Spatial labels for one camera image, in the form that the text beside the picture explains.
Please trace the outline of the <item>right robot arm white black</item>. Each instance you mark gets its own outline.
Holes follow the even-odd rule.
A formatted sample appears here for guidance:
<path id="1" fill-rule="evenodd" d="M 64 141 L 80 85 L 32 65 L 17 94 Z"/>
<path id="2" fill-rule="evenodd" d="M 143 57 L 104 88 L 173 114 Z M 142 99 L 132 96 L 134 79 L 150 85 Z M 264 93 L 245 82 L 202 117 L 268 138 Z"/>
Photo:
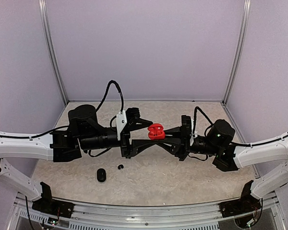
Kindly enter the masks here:
<path id="1" fill-rule="evenodd" d="M 288 132 L 261 142 L 241 144 L 233 142 L 234 128 L 219 119 L 210 124 L 203 136 L 182 125 L 164 132 L 158 143 L 183 161 L 190 153 L 213 156 L 213 165 L 222 172 L 237 171 L 258 163 L 282 160 L 282 163 L 259 179 L 244 186 L 246 194 L 236 202 L 236 209 L 247 212 L 255 200 L 288 183 Z"/>

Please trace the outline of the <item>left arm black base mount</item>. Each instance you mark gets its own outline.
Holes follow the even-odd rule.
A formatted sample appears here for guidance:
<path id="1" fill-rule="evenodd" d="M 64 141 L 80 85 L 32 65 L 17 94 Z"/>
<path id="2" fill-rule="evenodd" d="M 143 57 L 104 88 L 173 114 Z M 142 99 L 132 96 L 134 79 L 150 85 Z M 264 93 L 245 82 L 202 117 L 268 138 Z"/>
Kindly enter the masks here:
<path id="1" fill-rule="evenodd" d="M 40 185 L 42 188 L 41 198 L 37 201 L 33 201 L 32 209 L 42 213 L 57 216 L 58 218 L 64 217 L 70 219 L 75 204 L 54 199 L 52 197 L 50 186 L 44 182 L 41 182 Z"/>

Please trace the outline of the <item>red earbud charging case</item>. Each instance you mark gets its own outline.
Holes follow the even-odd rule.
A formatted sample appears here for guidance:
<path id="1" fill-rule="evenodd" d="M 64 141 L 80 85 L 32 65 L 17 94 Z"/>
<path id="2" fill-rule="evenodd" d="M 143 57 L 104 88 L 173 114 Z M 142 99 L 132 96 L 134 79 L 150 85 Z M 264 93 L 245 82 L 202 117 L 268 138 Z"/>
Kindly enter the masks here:
<path id="1" fill-rule="evenodd" d="M 164 128 L 159 123 L 153 123 L 148 128 L 148 137 L 151 140 L 161 140 L 165 138 Z"/>

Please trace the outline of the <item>black earbud charging case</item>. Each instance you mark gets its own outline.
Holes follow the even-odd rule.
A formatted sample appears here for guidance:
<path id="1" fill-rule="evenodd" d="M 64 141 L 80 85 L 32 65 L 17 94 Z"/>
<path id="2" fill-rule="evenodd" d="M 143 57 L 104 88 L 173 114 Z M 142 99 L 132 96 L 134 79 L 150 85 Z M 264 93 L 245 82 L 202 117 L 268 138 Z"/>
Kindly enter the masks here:
<path id="1" fill-rule="evenodd" d="M 100 183 L 105 182 L 107 179 L 106 170 L 103 168 L 99 168 L 96 172 L 96 177 Z"/>

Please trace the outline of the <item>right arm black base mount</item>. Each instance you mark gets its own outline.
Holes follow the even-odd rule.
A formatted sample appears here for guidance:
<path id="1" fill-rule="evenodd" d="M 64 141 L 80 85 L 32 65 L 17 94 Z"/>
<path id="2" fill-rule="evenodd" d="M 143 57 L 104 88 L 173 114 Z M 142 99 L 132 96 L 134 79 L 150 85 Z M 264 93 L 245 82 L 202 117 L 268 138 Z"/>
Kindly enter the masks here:
<path id="1" fill-rule="evenodd" d="M 252 212 L 262 207 L 261 200 L 251 195 L 253 182 L 254 180 L 251 180 L 244 185 L 240 198 L 219 204 L 223 218 Z"/>

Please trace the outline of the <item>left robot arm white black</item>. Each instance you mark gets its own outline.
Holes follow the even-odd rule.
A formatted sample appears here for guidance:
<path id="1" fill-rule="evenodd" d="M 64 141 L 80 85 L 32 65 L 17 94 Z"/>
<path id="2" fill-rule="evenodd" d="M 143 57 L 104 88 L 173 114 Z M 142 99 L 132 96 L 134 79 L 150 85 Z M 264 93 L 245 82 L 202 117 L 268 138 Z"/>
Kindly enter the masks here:
<path id="1" fill-rule="evenodd" d="M 69 124 L 42 134 L 14 134 L 0 132 L 0 181 L 8 183 L 28 200 L 38 201 L 47 213 L 53 213 L 57 201 L 51 188 L 34 182 L 12 167 L 7 158 L 32 158 L 52 162 L 70 162 L 81 158 L 82 152 L 120 147 L 124 157 L 132 156 L 130 132 L 147 128 L 152 121 L 142 119 L 138 108 L 120 111 L 117 126 L 110 128 L 98 123 L 96 108 L 89 104 L 68 112 Z"/>

